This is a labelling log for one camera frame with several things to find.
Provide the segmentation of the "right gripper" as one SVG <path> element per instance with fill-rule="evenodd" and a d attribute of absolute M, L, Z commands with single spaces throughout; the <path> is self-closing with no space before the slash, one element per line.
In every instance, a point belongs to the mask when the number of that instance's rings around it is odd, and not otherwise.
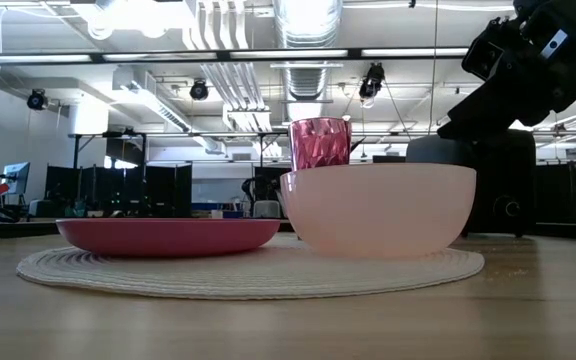
<path fill-rule="evenodd" d="M 483 84 L 448 112 L 437 134 L 478 141 L 515 121 L 535 126 L 576 101 L 576 0 L 513 0 L 472 41 L 462 69 Z"/>

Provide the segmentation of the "pale pink plastic bowl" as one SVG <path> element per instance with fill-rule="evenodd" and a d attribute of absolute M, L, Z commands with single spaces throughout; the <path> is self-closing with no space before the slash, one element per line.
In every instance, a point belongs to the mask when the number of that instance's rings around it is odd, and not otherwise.
<path fill-rule="evenodd" d="M 412 258 L 460 236 L 476 178 L 447 164 L 338 165 L 286 173 L 281 193 L 294 232 L 321 255 Z"/>

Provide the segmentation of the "pink faceted cup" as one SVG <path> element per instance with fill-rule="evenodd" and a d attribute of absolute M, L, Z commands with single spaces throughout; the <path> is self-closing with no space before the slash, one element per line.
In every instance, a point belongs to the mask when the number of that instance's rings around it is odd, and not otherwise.
<path fill-rule="evenodd" d="M 293 121 L 288 127 L 293 171 L 347 165 L 351 124 L 341 118 L 318 117 Z"/>

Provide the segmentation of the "round white woven placemat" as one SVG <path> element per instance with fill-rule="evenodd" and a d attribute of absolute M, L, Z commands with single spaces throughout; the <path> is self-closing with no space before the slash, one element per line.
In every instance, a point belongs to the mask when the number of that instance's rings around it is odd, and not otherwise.
<path fill-rule="evenodd" d="M 75 247 L 33 253 L 17 275 L 54 287 L 162 298 L 283 300 L 372 295 L 460 281 L 485 265 L 476 252 L 445 249 L 416 259 L 331 258 L 276 237 L 239 254 L 201 258 L 119 258 Z"/>

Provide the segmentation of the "magenta plastic plate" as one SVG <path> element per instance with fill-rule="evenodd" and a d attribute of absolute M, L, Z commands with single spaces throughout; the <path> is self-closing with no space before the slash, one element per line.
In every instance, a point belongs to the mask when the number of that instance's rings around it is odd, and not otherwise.
<path fill-rule="evenodd" d="M 59 219 L 73 246 L 103 256 L 200 257 L 256 249 L 275 235 L 277 219 Z"/>

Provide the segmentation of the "black two-slot toaster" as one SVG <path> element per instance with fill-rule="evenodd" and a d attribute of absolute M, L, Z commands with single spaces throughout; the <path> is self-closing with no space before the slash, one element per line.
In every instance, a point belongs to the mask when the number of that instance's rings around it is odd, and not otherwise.
<path fill-rule="evenodd" d="M 535 224 L 536 146 L 531 133 L 507 130 L 480 141 L 430 135 L 412 140 L 406 160 L 464 166 L 477 172 L 476 193 L 462 235 L 523 236 Z"/>

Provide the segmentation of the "black partition screen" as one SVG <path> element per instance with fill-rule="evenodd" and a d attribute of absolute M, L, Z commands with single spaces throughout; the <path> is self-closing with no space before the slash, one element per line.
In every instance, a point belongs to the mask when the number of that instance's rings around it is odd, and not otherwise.
<path fill-rule="evenodd" d="M 51 217 L 187 218 L 192 212 L 192 168 L 49 166 L 44 201 Z"/>
<path fill-rule="evenodd" d="M 256 167 L 254 177 L 254 198 L 256 200 L 277 200 L 277 194 L 281 192 L 280 178 L 282 175 L 289 172 L 289 168 Z"/>

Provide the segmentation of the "grey chair back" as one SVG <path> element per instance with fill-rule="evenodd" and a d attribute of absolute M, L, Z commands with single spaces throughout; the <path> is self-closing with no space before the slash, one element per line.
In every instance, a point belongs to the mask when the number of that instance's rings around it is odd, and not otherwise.
<path fill-rule="evenodd" d="M 253 217 L 264 219 L 281 219 L 282 207 L 277 200 L 257 200 L 253 205 Z"/>

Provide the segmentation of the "background computer monitor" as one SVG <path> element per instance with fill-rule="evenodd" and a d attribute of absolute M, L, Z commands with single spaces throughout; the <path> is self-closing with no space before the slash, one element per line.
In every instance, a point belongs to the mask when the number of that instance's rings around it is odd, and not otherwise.
<path fill-rule="evenodd" d="M 23 195 L 25 193 L 29 170 L 29 162 L 10 164 L 4 167 L 4 180 L 8 186 L 6 195 Z"/>

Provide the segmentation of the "silver ceiling air duct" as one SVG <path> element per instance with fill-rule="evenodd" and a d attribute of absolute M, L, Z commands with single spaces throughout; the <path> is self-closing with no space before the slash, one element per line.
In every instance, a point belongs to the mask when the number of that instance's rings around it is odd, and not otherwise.
<path fill-rule="evenodd" d="M 278 46 L 287 49 L 332 48 L 341 23 L 343 0 L 272 0 Z M 329 68 L 287 63 L 282 71 L 287 117 L 290 121 L 322 115 Z"/>

